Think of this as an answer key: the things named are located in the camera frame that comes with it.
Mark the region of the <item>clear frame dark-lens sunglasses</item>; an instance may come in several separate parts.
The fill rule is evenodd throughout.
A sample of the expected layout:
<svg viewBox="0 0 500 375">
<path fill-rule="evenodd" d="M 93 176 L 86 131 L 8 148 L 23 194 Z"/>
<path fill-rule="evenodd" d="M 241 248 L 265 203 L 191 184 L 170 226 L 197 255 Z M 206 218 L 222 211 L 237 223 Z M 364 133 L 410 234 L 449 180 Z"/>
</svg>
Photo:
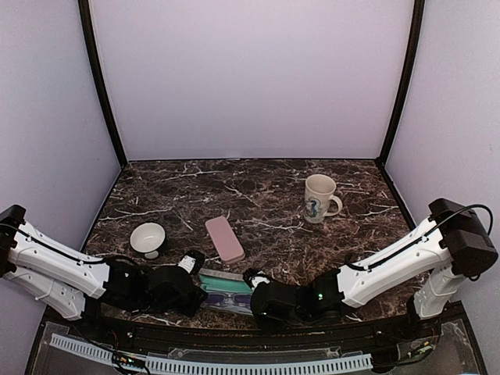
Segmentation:
<svg viewBox="0 0 500 375">
<path fill-rule="evenodd" d="M 250 308 L 252 296 L 250 294 L 224 294 L 224 293 L 210 293 L 205 302 L 208 305 L 226 305 L 236 306 L 242 308 Z"/>
</svg>

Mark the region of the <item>grey glasses case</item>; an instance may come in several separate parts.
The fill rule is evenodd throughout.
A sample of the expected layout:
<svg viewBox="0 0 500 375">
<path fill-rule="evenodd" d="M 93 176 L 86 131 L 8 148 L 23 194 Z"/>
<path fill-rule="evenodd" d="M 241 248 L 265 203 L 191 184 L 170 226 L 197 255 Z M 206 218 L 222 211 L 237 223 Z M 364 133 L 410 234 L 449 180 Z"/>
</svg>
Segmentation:
<svg viewBox="0 0 500 375">
<path fill-rule="evenodd" d="M 207 298 L 210 293 L 252 295 L 252 289 L 243 281 L 241 274 L 201 268 L 198 277 L 201 283 L 200 288 L 207 294 Z M 246 316 L 252 315 L 251 306 L 250 308 L 242 308 L 226 305 L 208 305 L 204 301 L 202 307 L 225 313 L 237 313 Z"/>
</svg>

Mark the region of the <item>pink glasses case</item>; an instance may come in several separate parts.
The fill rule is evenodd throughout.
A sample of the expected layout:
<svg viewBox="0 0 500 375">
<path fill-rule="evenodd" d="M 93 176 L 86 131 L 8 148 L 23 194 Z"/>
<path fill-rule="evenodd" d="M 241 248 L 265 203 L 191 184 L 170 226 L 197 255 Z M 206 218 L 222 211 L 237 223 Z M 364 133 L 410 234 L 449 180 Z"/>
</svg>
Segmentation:
<svg viewBox="0 0 500 375">
<path fill-rule="evenodd" d="M 205 227 L 223 263 L 234 264 L 245 258 L 245 251 L 225 217 L 207 220 Z"/>
</svg>

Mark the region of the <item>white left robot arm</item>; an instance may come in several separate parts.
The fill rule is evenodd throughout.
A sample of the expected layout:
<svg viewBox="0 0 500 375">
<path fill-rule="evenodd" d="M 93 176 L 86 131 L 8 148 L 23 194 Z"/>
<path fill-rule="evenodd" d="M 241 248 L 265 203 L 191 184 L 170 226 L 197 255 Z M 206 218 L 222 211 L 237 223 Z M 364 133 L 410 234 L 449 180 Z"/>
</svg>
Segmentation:
<svg viewBox="0 0 500 375">
<path fill-rule="evenodd" d="M 94 341 L 110 334 L 110 324 L 89 302 L 129 313 L 165 313 L 193 317 L 208 295 L 192 277 L 205 256 L 189 251 L 175 265 L 151 268 L 125 255 L 98 258 L 43 235 L 24 219 L 26 210 L 12 205 L 1 213 L 1 276 L 31 293 L 62 318 L 80 320 Z"/>
</svg>

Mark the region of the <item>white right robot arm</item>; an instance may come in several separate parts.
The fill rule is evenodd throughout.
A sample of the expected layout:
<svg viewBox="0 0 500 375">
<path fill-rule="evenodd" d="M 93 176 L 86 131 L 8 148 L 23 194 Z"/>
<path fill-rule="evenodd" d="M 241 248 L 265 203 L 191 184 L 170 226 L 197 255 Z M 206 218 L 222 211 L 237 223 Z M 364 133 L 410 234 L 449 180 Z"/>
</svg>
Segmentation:
<svg viewBox="0 0 500 375">
<path fill-rule="evenodd" d="M 346 261 L 306 286 L 282 283 L 261 270 L 246 270 L 243 279 L 252 290 L 250 309 L 257 326 L 274 333 L 334 322 L 429 271 L 427 282 L 409 299 L 409 314 L 398 323 L 404 338 L 417 338 L 464 280 L 476 280 L 498 261 L 491 228 L 480 221 L 479 208 L 438 198 L 429 205 L 430 215 L 406 236 L 368 258 Z"/>
</svg>

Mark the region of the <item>white ceramic bowl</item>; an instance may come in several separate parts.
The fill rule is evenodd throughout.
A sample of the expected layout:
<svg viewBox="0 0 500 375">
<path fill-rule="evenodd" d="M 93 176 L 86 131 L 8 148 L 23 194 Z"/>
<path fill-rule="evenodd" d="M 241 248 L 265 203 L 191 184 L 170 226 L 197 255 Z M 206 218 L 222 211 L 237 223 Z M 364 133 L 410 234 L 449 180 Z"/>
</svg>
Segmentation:
<svg viewBox="0 0 500 375">
<path fill-rule="evenodd" d="M 144 259 L 158 258 L 165 251 L 166 244 L 166 232 L 157 223 L 143 223 L 130 235 L 130 246 Z"/>
</svg>

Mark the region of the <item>cream ceramic mug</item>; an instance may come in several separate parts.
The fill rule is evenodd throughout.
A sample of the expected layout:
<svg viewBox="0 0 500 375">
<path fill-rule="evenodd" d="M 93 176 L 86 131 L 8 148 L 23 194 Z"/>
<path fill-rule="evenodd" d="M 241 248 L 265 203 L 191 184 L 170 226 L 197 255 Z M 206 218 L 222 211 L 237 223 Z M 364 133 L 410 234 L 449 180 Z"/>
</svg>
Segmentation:
<svg viewBox="0 0 500 375">
<path fill-rule="evenodd" d="M 342 200 L 335 195 L 336 182 L 324 174 L 313 174 L 305 180 L 303 216 L 309 223 L 322 223 L 343 209 Z"/>
</svg>

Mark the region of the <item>black front rail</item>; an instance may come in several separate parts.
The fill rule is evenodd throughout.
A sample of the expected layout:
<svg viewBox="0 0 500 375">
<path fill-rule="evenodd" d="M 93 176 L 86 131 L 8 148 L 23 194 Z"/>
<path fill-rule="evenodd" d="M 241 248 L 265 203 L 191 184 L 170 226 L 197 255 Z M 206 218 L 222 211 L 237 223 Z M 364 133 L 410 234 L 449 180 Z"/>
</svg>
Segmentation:
<svg viewBox="0 0 500 375">
<path fill-rule="evenodd" d="M 257 350 L 339 346 L 345 350 L 362 350 L 377 346 L 372 326 L 361 323 L 286 330 L 276 334 L 260 330 L 209 330 L 137 323 L 130 332 L 132 337 L 125 338 L 129 347 L 160 351 L 173 347 Z"/>
</svg>

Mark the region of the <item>black left corner post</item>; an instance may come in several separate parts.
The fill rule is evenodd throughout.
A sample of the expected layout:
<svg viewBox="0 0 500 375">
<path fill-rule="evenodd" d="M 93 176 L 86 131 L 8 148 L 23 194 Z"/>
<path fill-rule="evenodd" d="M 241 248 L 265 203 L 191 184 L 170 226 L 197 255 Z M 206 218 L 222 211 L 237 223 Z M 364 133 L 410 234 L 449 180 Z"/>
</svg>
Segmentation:
<svg viewBox="0 0 500 375">
<path fill-rule="evenodd" d="M 78 9 L 80 14 L 80 24 L 84 35 L 84 43 L 87 50 L 87 58 L 91 68 L 95 90 L 98 96 L 98 102 L 101 107 L 102 115 L 105 121 L 116 159 L 120 168 L 128 164 L 126 153 L 120 139 L 118 127 L 113 115 L 111 102 L 105 85 L 105 78 L 102 72 L 101 62 L 98 53 L 98 46 L 95 37 L 94 26 L 91 15 L 91 3 L 88 0 L 78 0 Z"/>
</svg>

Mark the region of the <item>black corner post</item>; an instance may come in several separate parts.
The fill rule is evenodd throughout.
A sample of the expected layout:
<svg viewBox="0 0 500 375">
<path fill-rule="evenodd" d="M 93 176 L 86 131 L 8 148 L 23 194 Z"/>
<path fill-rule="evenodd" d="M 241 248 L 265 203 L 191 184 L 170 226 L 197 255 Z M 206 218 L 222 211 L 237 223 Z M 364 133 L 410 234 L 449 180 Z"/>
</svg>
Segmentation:
<svg viewBox="0 0 500 375">
<path fill-rule="evenodd" d="M 384 170 L 385 166 L 387 165 L 391 149 L 398 131 L 398 125 L 402 118 L 405 100 L 409 91 L 419 46 L 425 4 L 425 0 L 415 0 L 413 2 L 409 37 L 405 49 L 405 58 L 403 61 L 401 76 L 398 83 L 398 90 L 396 92 L 395 102 L 391 111 L 391 117 L 387 125 L 387 131 L 380 150 L 380 154 L 376 159 L 377 166 L 381 170 Z"/>
<path fill-rule="evenodd" d="M 98 46 L 95 37 L 94 26 L 91 15 L 91 3 L 88 0 L 78 0 L 78 9 L 80 14 L 80 24 L 84 35 L 84 43 L 87 50 L 87 58 L 91 68 L 95 90 L 98 96 L 98 102 L 101 107 L 102 115 L 105 121 L 116 159 L 120 168 L 128 164 L 126 153 L 120 139 L 118 127 L 113 115 L 111 102 L 105 85 L 105 78 L 102 72 L 101 62 L 98 53 Z"/>
</svg>

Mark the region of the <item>black right corner post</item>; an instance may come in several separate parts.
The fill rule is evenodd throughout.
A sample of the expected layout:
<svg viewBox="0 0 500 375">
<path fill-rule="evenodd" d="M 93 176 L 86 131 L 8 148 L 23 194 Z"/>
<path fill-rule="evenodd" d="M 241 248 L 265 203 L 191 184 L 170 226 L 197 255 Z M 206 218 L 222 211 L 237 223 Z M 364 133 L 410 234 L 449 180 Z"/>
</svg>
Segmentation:
<svg viewBox="0 0 500 375">
<path fill-rule="evenodd" d="M 387 131 L 380 150 L 380 154 L 376 159 L 377 166 L 381 170 L 384 170 L 385 166 L 387 165 L 391 149 L 398 131 L 398 125 L 402 118 L 405 100 L 409 91 L 419 46 L 425 4 L 425 0 L 415 0 L 413 2 L 409 37 L 405 49 L 405 58 L 403 61 L 401 76 L 398 83 L 398 90 L 396 92 L 395 102 L 391 111 L 391 117 L 387 125 Z"/>
</svg>

